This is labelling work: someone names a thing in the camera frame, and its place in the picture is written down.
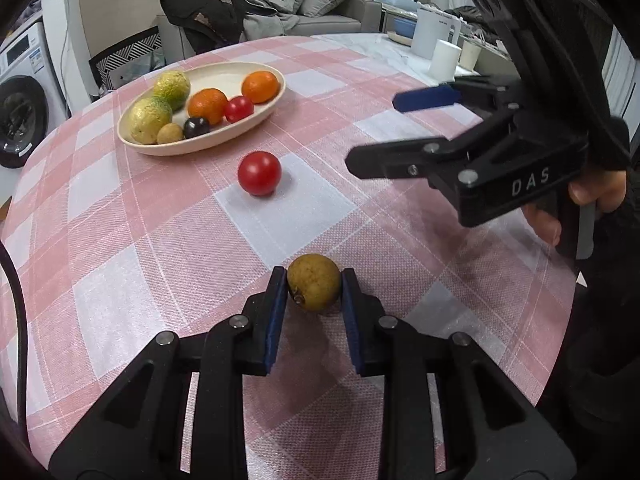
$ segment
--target cherry tomato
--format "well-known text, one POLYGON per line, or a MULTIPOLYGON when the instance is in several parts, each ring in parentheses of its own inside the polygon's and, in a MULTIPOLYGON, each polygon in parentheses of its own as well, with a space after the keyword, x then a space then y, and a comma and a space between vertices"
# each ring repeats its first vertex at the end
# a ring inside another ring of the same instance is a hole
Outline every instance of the cherry tomato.
POLYGON ((253 152, 238 166, 238 182, 247 193, 268 195, 276 189, 282 176, 280 161, 269 152, 253 152))
POLYGON ((240 119, 250 116, 254 113, 254 104, 251 99, 239 95, 225 105, 225 117, 230 123, 237 123, 240 119))

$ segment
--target blue gripper pad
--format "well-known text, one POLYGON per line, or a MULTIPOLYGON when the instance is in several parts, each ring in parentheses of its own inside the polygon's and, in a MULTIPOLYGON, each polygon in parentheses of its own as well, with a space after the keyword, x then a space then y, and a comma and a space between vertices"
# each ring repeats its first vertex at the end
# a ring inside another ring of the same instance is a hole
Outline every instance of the blue gripper pad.
POLYGON ((271 367, 276 362, 278 353, 278 343, 280 341, 280 332, 282 330, 282 321, 284 320, 284 309, 287 304, 287 273, 283 272, 280 281, 276 286, 276 300, 271 310, 271 319, 267 327, 265 337, 264 366, 267 373, 271 372, 271 367))
POLYGON ((361 374, 364 371, 364 359, 362 358, 360 349, 360 332, 356 321, 356 313, 353 309, 351 292, 347 286, 344 275, 342 275, 342 297, 340 302, 342 305, 342 320, 344 321, 344 331, 347 333, 351 363, 354 368, 356 368, 356 373, 361 374))
POLYGON ((459 103, 462 95, 447 84, 430 88, 418 88, 400 92, 393 98, 393 105, 399 112, 415 112, 427 108, 440 108, 459 103))

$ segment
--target washing machine door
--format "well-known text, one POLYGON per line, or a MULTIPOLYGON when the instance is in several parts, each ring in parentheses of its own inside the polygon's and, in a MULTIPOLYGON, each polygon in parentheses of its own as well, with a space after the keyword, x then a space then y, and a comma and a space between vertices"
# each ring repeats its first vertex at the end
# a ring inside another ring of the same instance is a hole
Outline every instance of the washing machine door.
POLYGON ((0 165, 21 168, 47 134, 47 98, 28 75, 0 83, 0 165))

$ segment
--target orange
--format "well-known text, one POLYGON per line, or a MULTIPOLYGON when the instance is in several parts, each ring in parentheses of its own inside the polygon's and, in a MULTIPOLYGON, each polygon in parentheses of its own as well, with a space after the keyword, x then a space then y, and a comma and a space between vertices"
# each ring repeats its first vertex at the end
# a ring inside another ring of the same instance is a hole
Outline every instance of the orange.
POLYGON ((225 113, 226 96, 217 88, 205 88, 189 99, 189 117, 204 117, 213 126, 218 124, 225 113))
POLYGON ((251 102, 256 105, 274 98, 278 90, 280 90, 280 83, 268 70, 253 72, 242 82, 242 95, 251 99, 251 102))

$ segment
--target paper towel roll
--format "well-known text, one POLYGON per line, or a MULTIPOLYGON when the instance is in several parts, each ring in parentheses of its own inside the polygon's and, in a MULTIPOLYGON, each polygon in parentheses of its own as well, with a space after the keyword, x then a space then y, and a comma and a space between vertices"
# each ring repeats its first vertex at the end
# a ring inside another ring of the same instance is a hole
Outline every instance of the paper towel roll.
POLYGON ((461 51, 462 49, 457 45, 438 40, 427 75, 438 83, 453 81, 461 51))

